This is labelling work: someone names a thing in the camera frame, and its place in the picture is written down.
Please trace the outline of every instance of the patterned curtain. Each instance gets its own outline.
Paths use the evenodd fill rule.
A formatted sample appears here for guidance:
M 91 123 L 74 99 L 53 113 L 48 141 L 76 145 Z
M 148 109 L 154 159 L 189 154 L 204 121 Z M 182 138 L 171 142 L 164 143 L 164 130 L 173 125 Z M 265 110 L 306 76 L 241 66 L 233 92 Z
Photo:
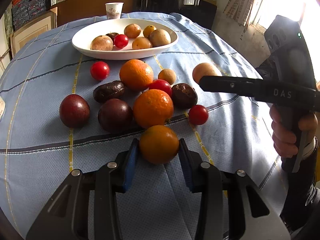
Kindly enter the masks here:
M 224 14 L 243 26 L 248 26 L 254 0 L 229 0 Z

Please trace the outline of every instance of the table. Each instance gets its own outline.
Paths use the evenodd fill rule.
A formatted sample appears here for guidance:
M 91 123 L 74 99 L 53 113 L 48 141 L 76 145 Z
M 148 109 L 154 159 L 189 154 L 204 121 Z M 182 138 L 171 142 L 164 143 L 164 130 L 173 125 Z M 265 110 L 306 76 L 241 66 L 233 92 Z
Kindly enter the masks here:
M 208 107 L 209 120 L 193 128 L 184 112 L 175 110 L 168 124 L 184 138 L 190 150 L 220 170 L 245 170 L 280 213 L 287 193 L 281 160 L 273 149 L 271 119 L 266 103 L 235 94 L 203 92 L 192 79 L 201 62 L 214 62 L 223 75 L 261 78 L 255 69 L 212 31 L 182 15 L 135 12 L 122 18 L 148 19 L 164 24 L 179 35 L 168 51 L 144 58 L 155 77 L 162 68 L 177 74 L 198 94 L 198 104 Z M 100 107 L 92 97 L 98 83 L 90 76 L 96 59 L 80 54 L 71 44 L 81 28 L 106 17 L 70 22 L 28 42 L 0 79 L 6 102 L 0 122 L 0 207 L 15 229 L 25 237 L 43 205 L 72 169 L 94 171 L 129 149 L 142 129 L 133 125 L 124 136 L 106 133 L 99 126 Z M 107 61 L 107 82 L 119 79 L 124 61 Z M 59 105 L 76 93 L 91 108 L 88 125 L 69 129 L 59 118 Z M 137 94 L 125 99 L 132 106 Z M 185 185 L 180 161 L 154 166 L 139 158 L 131 189 L 117 194 L 124 240 L 193 239 L 201 194 Z M 224 208 L 227 199 L 224 196 Z M 89 204 L 89 239 L 93 239 L 93 194 Z M 228 214 L 225 213 L 225 236 Z

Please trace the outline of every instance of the person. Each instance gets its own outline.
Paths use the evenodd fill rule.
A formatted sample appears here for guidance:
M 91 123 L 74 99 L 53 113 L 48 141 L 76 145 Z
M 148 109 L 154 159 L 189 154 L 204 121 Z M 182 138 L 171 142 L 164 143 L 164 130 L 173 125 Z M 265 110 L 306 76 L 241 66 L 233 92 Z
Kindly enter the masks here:
M 274 148 L 281 158 L 291 158 L 298 153 L 296 136 L 281 123 L 281 116 L 275 105 L 270 108 Z M 299 129 L 307 132 L 307 145 L 297 173 L 288 172 L 288 194 L 280 217 L 288 230 L 293 232 L 303 227 L 320 200 L 320 190 L 315 187 L 315 171 L 318 142 L 315 137 L 318 120 L 314 113 L 303 116 Z

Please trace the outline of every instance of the white bowl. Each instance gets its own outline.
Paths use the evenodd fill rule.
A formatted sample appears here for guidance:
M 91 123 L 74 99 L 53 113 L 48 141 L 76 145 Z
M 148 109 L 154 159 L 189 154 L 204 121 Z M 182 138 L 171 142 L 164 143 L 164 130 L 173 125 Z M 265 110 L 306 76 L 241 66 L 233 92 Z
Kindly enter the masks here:
M 134 39 L 129 39 L 129 43 L 123 49 L 117 49 L 116 46 L 113 46 L 112 51 L 102 51 L 102 50 L 92 50 L 90 49 L 91 42 L 93 39 L 99 35 L 106 35 L 108 33 L 124 33 L 124 28 L 131 24 L 135 23 L 140 26 L 141 34 L 140 37 L 143 37 L 143 29 L 148 25 L 153 25 L 157 29 L 166 30 L 171 37 L 171 43 L 168 45 L 155 47 L 151 49 L 132 49 L 132 42 Z M 72 38 L 72 45 L 80 51 L 82 54 L 100 59 L 110 59 L 110 60 L 126 60 L 126 59 L 136 59 L 150 57 L 161 52 L 166 51 L 168 48 L 172 47 L 178 42 L 178 35 L 172 29 L 164 26 L 162 24 L 141 20 L 141 19 L 112 19 L 102 22 L 97 22 L 91 24 L 83 29 L 79 30 Z

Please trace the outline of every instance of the wall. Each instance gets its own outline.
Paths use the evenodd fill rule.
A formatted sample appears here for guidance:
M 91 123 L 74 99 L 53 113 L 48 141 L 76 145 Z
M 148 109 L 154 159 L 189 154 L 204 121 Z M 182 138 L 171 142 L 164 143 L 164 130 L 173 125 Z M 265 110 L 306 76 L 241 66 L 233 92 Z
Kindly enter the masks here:
M 2 56 L 8 49 L 7 37 L 4 30 L 4 16 L 0 19 L 0 56 Z M 10 63 L 9 53 L 0 62 L 0 77 L 2 76 L 7 65 Z
M 246 31 L 233 19 L 223 14 L 229 0 L 216 0 L 217 13 L 212 25 L 212 31 L 238 51 L 253 67 L 258 67 L 270 51 L 264 36 L 254 26 Z

